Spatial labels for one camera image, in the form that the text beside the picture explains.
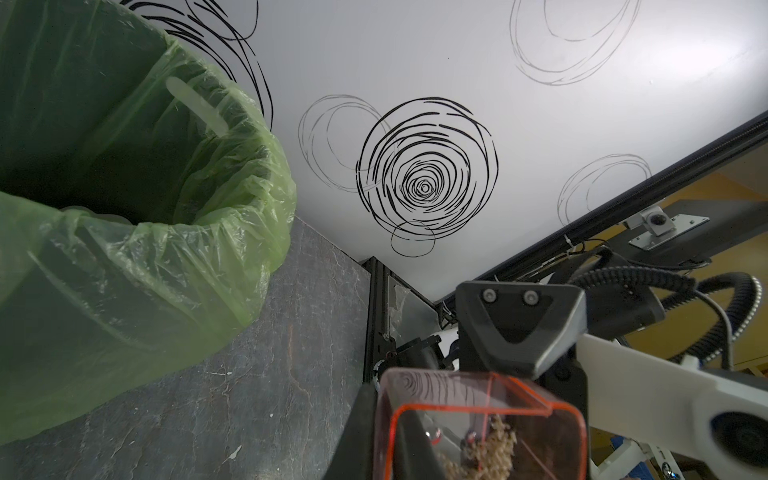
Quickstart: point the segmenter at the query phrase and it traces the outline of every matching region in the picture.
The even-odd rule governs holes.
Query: plastic bag
[[[257,104],[120,5],[0,3],[0,71],[2,444],[248,326],[296,189]]]

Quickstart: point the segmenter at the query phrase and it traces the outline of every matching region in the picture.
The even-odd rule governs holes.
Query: screw
[[[487,303],[494,303],[496,301],[496,290],[486,288],[482,291],[482,299]]]
[[[526,305],[536,305],[538,303],[538,293],[533,290],[526,290],[525,293],[523,293],[523,301]]]
[[[664,225],[667,222],[667,218],[664,215],[656,214],[651,215],[648,219],[653,225]]]

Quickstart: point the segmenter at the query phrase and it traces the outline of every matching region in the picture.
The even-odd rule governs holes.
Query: plastic container
[[[511,453],[496,450],[506,460],[483,465],[468,457],[472,444],[476,452],[496,448],[502,437],[514,445]],[[493,372],[398,368],[382,376],[375,480],[434,478],[436,469],[448,479],[464,478],[457,468],[498,469],[509,459],[510,475],[499,478],[577,480],[586,474],[587,447],[581,413],[533,382]]]

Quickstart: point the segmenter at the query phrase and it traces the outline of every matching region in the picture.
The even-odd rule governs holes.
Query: gray countertop
[[[362,380],[369,274],[296,219],[259,319],[204,362],[0,447],[6,478],[320,478]]]

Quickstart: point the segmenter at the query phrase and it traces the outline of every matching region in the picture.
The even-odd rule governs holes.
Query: black cable
[[[697,290],[694,292],[694,295],[696,298],[709,305],[710,308],[717,313],[717,317],[720,319],[720,323],[725,329],[725,337],[723,338],[723,357],[722,362],[720,363],[720,368],[723,370],[733,370],[733,328],[728,320],[728,315],[725,314],[725,310],[723,310],[722,306],[718,305],[717,302],[712,300],[706,294]]]
[[[638,260],[631,260],[628,258],[625,258],[625,260],[633,265],[637,266],[645,266],[648,268],[658,268],[659,270],[669,270],[672,272],[680,272],[682,270],[695,270],[698,268],[704,268],[706,266],[709,266],[712,264],[712,259],[707,259],[703,262],[699,263],[693,263],[691,265],[677,265],[677,266],[671,266],[671,265],[654,265],[652,263],[644,263]]]
[[[582,273],[569,282],[585,290],[600,285],[655,286],[678,293],[692,293],[697,281],[688,276],[644,266],[609,266]]]
[[[701,293],[715,293],[721,290],[733,289],[725,313],[730,321],[732,341],[735,341],[749,326],[757,314],[760,301],[763,298],[763,287],[760,281],[748,273],[721,273],[699,282],[697,290]],[[661,300],[665,312],[689,303],[697,298],[690,294],[673,293]],[[720,346],[725,338],[725,327],[715,323],[700,339],[683,352],[669,358],[671,362],[679,363],[683,355],[692,355],[707,363],[720,354]]]

